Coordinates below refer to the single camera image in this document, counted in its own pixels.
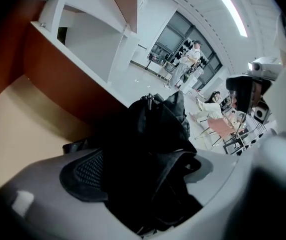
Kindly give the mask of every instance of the mesh panel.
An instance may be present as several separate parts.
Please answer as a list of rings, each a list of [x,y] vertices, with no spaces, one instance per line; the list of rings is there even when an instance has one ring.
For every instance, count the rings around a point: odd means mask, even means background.
[[[83,162],[76,167],[75,173],[78,180],[93,188],[101,189],[103,172],[103,155],[100,153],[94,158]]]

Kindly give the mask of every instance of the woman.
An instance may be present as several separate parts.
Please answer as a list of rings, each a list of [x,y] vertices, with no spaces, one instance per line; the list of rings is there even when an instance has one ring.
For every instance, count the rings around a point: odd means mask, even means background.
[[[219,100],[219,97],[220,97],[221,93],[218,91],[214,91],[212,94],[211,94],[211,97],[205,101],[204,103],[217,103],[217,101]]]
[[[202,117],[209,117],[209,118],[213,118],[213,119],[219,119],[219,118],[223,118],[222,112],[221,112],[221,107],[220,105],[217,103],[218,99],[220,96],[220,92],[216,92],[214,91],[211,95],[211,97],[205,101],[205,102],[201,102],[200,100],[196,100],[196,104],[198,105],[198,107],[200,108],[201,112],[197,113],[197,114],[190,114],[190,116],[197,121],[199,118]]]

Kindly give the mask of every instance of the ceiling light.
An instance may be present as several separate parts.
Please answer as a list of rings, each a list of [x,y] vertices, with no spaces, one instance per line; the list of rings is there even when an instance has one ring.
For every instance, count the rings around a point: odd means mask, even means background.
[[[225,4],[225,6],[227,7],[227,9],[229,10],[230,14],[232,15],[236,26],[238,28],[239,33],[243,36],[243,37],[247,37],[247,33],[245,30],[245,27],[243,25],[243,22],[241,20],[241,17],[239,16],[235,6],[233,5],[231,0],[222,0],[223,3]]]

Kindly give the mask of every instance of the white ceiling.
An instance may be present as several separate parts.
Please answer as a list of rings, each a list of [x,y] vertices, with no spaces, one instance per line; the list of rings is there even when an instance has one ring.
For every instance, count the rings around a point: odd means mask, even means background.
[[[204,35],[231,74],[247,70],[255,58],[278,57],[274,47],[276,19],[280,13],[273,0],[232,0],[248,37],[239,34],[221,0],[175,0],[181,12]]]

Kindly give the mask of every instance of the beige surface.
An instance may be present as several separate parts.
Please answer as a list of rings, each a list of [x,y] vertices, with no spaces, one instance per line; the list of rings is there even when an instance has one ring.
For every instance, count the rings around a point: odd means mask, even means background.
[[[62,154],[62,145],[90,135],[22,76],[0,94],[0,186],[25,166]]]

